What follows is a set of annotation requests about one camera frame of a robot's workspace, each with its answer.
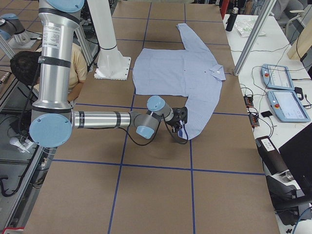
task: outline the white desk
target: white desk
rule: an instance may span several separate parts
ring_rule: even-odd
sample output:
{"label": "white desk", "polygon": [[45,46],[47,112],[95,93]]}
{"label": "white desk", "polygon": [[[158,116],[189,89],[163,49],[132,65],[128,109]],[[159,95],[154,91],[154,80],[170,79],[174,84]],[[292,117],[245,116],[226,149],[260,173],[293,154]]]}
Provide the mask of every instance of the white desk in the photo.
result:
{"label": "white desk", "polygon": [[[225,16],[225,19],[223,21],[224,25],[228,17],[229,17],[228,15]],[[238,15],[236,20],[245,20],[256,17],[257,16]],[[289,44],[274,17],[268,17],[262,29],[262,32],[265,32],[266,35],[258,37],[252,50],[274,51]],[[232,50],[233,60],[234,63],[236,64],[241,53],[234,51],[242,51],[248,38],[243,38],[238,32],[238,30],[235,28],[235,26],[231,32],[226,33],[229,45]],[[246,63],[244,64],[242,71],[239,74],[239,82],[241,84],[244,84],[246,87],[252,89],[253,94],[263,94],[264,92],[261,89],[257,88],[256,86],[254,86],[253,84],[252,68],[254,68],[255,66],[262,66],[262,64],[264,63],[269,64],[278,63],[278,65],[288,66],[289,70],[302,69],[300,71],[290,72],[292,78],[294,79],[310,78],[307,71],[303,69],[304,67],[300,61],[290,60],[288,58],[287,52],[290,49],[290,47],[291,46],[289,45],[284,49],[280,49],[275,52],[263,52],[263,51],[251,52],[247,58]],[[254,68],[253,70],[254,81],[255,84],[258,85],[259,87],[265,88],[265,85],[263,84],[260,77],[260,69],[261,69],[260,67]],[[311,81],[294,81],[294,85],[297,87],[301,87],[303,89],[303,93],[307,94],[308,100],[312,101]],[[261,98],[261,96],[254,96],[253,103],[255,108],[259,111],[259,113],[267,110],[273,112],[270,108],[267,97]],[[310,117],[312,117],[312,109],[307,110],[307,113]],[[272,116],[271,120],[273,122],[273,125],[275,126],[271,140],[277,148],[282,146],[285,142],[287,142],[290,138],[292,138],[301,129],[303,129],[309,124],[309,123],[281,123],[275,116]],[[254,138],[258,138],[262,136],[268,136],[269,133],[270,129],[268,125],[260,121],[260,127],[256,127],[253,134]],[[287,229],[293,229],[293,227],[290,225],[289,226],[283,225],[279,217],[276,218],[279,224],[281,234],[284,234]],[[311,234],[311,233],[312,233],[312,220],[301,221],[295,232],[295,234]]]}

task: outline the blue-framed tablet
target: blue-framed tablet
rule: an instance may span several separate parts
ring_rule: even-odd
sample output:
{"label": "blue-framed tablet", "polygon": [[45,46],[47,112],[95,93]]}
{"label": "blue-framed tablet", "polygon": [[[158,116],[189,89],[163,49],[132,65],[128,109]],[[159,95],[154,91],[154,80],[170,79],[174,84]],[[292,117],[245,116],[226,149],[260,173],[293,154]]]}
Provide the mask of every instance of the blue-framed tablet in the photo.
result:
{"label": "blue-framed tablet", "polygon": [[281,122],[310,122],[310,117],[294,91],[269,90],[268,99],[276,117]]}
{"label": "blue-framed tablet", "polygon": [[263,64],[261,76],[269,89],[294,90],[293,81],[286,66]]}

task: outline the tan shirt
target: tan shirt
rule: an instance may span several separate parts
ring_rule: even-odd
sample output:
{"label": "tan shirt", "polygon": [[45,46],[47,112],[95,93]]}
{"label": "tan shirt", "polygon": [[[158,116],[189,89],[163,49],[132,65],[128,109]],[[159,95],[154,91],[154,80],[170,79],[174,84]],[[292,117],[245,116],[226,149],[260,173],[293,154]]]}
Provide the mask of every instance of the tan shirt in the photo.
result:
{"label": "tan shirt", "polygon": [[[78,84],[79,80],[86,80],[87,78],[87,62],[81,51],[81,47],[73,43],[72,47],[72,58],[69,73],[68,91],[69,93]],[[34,86],[35,89],[39,90],[39,84]]]}

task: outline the blue cap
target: blue cap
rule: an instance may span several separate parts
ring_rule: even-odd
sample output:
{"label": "blue cap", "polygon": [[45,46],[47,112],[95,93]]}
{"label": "blue cap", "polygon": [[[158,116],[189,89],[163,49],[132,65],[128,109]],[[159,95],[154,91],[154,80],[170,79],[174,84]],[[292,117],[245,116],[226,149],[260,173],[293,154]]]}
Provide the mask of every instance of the blue cap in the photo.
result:
{"label": "blue cap", "polygon": [[69,139],[72,124],[60,114],[44,114],[31,123],[29,133],[33,141],[40,146],[58,147]]}
{"label": "blue cap", "polygon": [[84,0],[47,0],[47,2],[55,9],[66,13],[74,13],[84,5]]}
{"label": "blue cap", "polygon": [[9,40],[11,38],[11,35],[7,32],[0,29],[0,35],[3,37],[4,40]]}
{"label": "blue cap", "polygon": [[147,100],[147,108],[150,111],[160,111],[162,108],[164,108],[165,105],[165,100],[162,99],[160,96],[151,96]]}
{"label": "blue cap", "polygon": [[2,16],[0,16],[0,18],[3,18],[5,20],[18,20],[19,18],[13,14],[13,13],[8,13],[8,14],[4,14]]}
{"label": "blue cap", "polygon": [[152,135],[154,134],[154,132],[155,131],[152,128],[146,127],[146,126],[138,126],[136,129],[136,133],[146,139],[150,139]]}

